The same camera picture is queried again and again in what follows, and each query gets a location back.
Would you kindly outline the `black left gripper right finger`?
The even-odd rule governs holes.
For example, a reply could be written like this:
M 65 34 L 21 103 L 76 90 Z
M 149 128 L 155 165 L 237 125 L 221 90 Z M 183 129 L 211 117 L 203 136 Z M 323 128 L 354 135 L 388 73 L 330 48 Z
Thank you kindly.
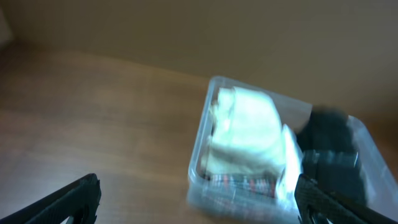
M 397 224 L 395 220 L 347 197 L 327 192 L 304 174 L 298 177 L 294 197 L 300 223 L 314 223 L 315 217 L 321 214 L 333 224 Z

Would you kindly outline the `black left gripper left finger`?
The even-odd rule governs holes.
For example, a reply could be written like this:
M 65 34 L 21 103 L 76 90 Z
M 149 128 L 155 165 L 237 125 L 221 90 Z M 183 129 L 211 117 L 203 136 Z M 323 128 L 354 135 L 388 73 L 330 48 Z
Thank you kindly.
M 100 200 L 100 180 L 91 173 L 2 218 L 1 224 L 94 224 Z

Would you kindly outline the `white printed t-shirt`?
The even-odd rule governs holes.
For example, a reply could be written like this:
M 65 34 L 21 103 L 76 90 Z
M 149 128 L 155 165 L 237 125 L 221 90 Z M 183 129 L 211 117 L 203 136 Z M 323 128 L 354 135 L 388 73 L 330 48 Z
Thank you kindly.
M 277 183 L 275 195 L 279 203 L 295 202 L 294 192 L 299 175 L 302 173 L 303 153 L 297 143 L 295 133 L 285 124 L 282 129 L 285 148 L 285 169 Z

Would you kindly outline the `black garment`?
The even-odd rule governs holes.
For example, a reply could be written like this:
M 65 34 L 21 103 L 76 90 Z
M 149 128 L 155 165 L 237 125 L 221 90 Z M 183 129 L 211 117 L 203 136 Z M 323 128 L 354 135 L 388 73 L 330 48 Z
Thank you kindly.
M 306 176 L 329 192 L 367 204 L 362 164 L 347 114 L 334 108 L 313 108 L 296 137 Z

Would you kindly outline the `plaid flannel shirt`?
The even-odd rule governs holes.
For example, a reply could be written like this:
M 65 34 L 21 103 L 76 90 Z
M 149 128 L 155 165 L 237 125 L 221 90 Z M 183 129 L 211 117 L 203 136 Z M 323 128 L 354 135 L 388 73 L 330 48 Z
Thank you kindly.
M 203 178 L 211 188 L 225 192 L 243 191 L 249 195 L 263 195 L 275 198 L 277 179 L 269 174 L 203 174 Z

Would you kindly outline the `cream cloth garment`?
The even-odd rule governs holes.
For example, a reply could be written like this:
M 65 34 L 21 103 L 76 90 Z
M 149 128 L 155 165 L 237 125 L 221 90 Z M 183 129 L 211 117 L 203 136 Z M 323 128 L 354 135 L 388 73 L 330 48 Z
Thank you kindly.
M 282 122 L 269 95 L 237 86 L 220 88 L 209 112 L 212 132 L 202 169 L 210 174 L 282 175 Z

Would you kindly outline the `clear plastic storage container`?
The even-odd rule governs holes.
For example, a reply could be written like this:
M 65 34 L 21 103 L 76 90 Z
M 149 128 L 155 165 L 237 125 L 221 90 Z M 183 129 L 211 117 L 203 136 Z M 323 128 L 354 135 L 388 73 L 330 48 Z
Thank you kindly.
M 221 216 L 296 223 L 294 188 L 311 147 L 353 150 L 361 178 L 348 192 L 397 218 L 397 183 L 359 119 L 226 77 L 209 82 L 188 203 Z

